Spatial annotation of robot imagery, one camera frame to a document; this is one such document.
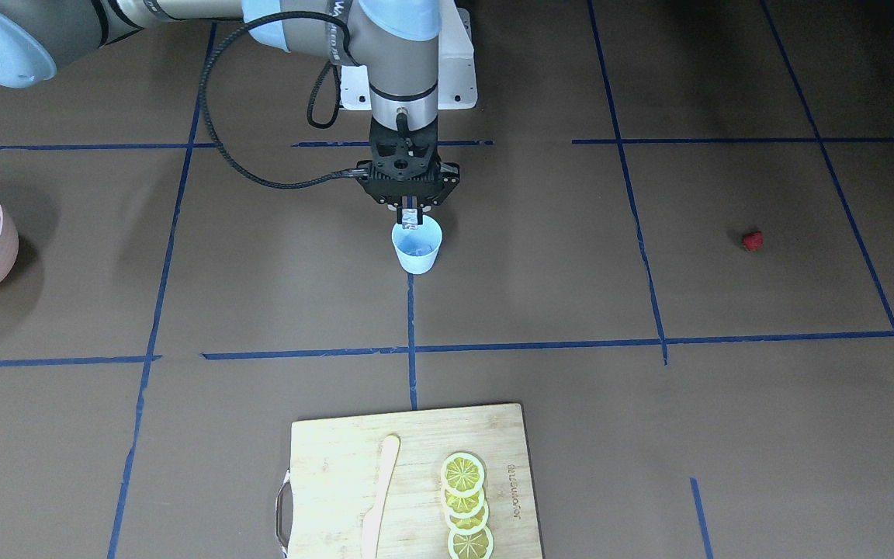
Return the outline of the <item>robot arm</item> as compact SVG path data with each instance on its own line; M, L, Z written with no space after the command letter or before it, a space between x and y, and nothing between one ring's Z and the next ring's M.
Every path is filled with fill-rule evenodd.
M28 88L100 47L189 20L238 23L203 64L198 103L214 147L245 179L281 190L355 180L370 198L397 210L398 222L408 200L425 211L457 187L459 167L438 155L437 1L0 1L0 86ZM242 36L319 57L336 79L344 67L364 67L370 159L292 183L264 179L239 164L214 127L208 88L214 66Z

